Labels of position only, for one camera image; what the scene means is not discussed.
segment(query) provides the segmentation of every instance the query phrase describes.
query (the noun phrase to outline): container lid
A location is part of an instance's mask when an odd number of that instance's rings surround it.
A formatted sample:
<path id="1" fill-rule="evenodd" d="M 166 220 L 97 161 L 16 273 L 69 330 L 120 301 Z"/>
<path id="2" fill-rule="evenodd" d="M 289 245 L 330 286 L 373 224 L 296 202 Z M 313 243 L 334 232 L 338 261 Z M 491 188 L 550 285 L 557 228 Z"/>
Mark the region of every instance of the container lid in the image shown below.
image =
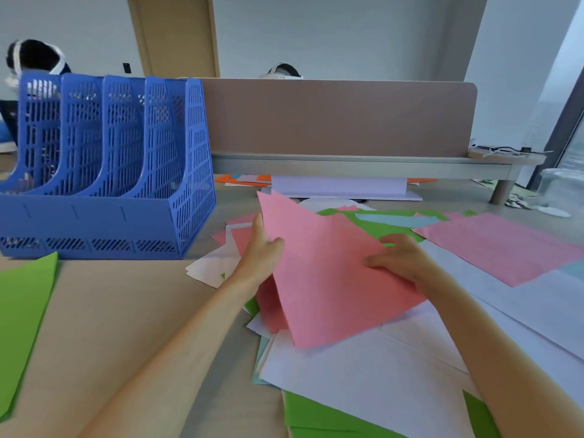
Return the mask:
<path id="1" fill-rule="evenodd" d="M 541 171 L 542 177 L 557 177 L 564 180 L 571 180 L 577 183 L 584 183 L 584 172 L 570 169 L 544 169 Z"/>

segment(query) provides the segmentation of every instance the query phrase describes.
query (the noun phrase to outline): brown partition panel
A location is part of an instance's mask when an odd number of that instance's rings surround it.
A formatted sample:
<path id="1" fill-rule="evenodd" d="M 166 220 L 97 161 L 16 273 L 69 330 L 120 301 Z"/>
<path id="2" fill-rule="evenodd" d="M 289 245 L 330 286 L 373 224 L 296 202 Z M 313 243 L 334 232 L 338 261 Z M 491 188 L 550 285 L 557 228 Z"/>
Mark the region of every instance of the brown partition panel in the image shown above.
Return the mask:
<path id="1" fill-rule="evenodd" d="M 466 156 L 472 83 L 203 79 L 211 150 Z"/>

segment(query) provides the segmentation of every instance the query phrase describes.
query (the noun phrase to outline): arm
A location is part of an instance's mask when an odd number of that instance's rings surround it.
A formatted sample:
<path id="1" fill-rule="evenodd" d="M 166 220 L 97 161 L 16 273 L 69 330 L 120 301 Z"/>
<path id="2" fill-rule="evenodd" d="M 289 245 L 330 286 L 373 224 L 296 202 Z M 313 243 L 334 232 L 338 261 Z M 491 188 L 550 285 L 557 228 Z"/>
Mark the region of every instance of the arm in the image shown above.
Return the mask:
<path id="1" fill-rule="evenodd" d="M 236 270 L 174 337 L 133 375 L 78 438 L 175 438 L 237 313 L 273 272 L 281 239 L 269 242 L 258 214 Z"/>
<path id="2" fill-rule="evenodd" d="M 584 412 L 448 273 L 404 234 L 365 259 L 416 284 L 434 305 L 504 438 L 584 436 Z"/>

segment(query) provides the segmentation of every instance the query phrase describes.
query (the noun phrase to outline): left hand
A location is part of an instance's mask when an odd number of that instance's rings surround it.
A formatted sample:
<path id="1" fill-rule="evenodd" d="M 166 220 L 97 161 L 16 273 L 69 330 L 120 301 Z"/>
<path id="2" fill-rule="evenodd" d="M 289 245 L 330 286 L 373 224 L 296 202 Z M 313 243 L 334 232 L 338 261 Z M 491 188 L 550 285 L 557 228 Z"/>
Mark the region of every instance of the left hand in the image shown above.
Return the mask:
<path id="1" fill-rule="evenodd" d="M 261 212 L 253 219 L 252 227 L 252 239 L 231 277 L 244 280 L 256 289 L 274 272 L 284 252 L 284 240 L 269 241 Z"/>

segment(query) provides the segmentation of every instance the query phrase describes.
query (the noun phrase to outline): clear plastic container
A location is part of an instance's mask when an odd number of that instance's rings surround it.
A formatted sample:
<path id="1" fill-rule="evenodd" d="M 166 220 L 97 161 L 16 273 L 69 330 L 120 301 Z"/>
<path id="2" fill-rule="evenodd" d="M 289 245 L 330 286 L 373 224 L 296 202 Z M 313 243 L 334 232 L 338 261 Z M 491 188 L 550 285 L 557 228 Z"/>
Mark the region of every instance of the clear plastic container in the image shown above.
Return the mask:
<path id="1" fill-rule="evenodd" d="M 556 217 L 584 212 L 584 173 L 569 169 L 544 169 L 533 206 Z"/>

